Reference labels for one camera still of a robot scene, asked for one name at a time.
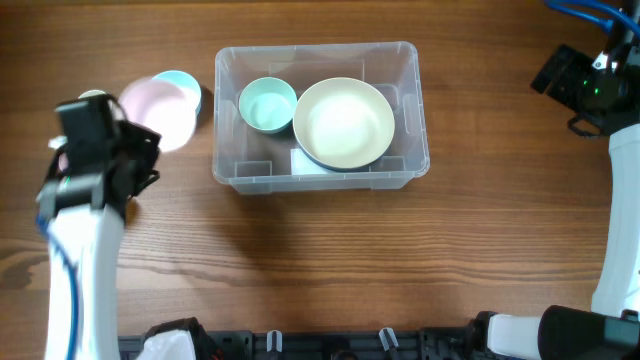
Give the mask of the pink plastic bowl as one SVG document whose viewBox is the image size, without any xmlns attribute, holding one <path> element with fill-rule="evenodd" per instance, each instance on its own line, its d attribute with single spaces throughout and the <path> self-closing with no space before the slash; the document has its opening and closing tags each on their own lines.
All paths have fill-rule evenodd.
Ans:
<svg viewBox="0 0 640 360">
<path fill-rule="evenodd" d="M 172 152 L 184 147 L 195 132 L 194 95 L 171 82 L 147 77 L 129 84 L 118 100 L 130 122 L 158 133 L 160 150 Z"/>
</svg>

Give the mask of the light blue plastic bowl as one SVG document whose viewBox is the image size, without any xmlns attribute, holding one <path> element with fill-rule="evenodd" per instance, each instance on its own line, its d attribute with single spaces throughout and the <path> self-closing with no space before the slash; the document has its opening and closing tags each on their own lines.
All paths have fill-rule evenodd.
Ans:
<svg viewBox="0 0 640 360">
<path fill-rule="evenodd" d="M 168 70 L 152 77 L 177 86 L 186 96 L 196 114 L 201 110 L 202 90 L 198 81 L 189 73 L 180 70 Z"/>
</svg>

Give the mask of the mint green plastic bowl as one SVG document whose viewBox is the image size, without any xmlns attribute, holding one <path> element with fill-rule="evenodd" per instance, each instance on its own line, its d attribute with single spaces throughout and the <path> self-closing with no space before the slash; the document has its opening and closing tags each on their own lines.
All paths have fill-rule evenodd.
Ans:
<svg viewBox="0 0 640 360">
<path fill-rule="evenodd" d="M 263 77 L 249 83 L 239 96 L 239 112 L 253 129 L 267 134 L 284 130 L 292 122 L 298 97 L 284 80 Z"/>
</svg>

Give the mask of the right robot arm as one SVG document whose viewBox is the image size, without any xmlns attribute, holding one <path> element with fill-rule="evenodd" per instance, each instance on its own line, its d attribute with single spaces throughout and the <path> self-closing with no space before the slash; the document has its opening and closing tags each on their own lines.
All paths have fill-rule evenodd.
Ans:
<svg viewBox="0 0 640 360">
<path fill-rule="evenodd" d="M 471 359 L 636 359 L 639 356 L 639 4 L 549 1 L 547 7 L 596 24 L 609 36 L 592 59 L 562 45 L 531 86 L 571 109 L 567 126 L 609 140 L 612 200 L 605 260 L 590 311 L 553 305 L 539 317 L 481 312 L 456 357 Z"/>
</svg>

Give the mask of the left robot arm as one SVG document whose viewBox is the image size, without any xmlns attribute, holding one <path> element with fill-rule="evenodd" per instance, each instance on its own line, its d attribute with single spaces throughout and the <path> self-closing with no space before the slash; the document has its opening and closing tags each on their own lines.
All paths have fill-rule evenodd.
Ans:
<svg viewBox="0 0 640 360">
<path fill-rule="evenodd" d="M 117 359 L 116 272 L 129 201 L 159 178 L 159 134 L 128 121 L 112 133 L 69 137 L 36 201 L 36 224 L 49 247 L 48 359 Z"/>
</svg>

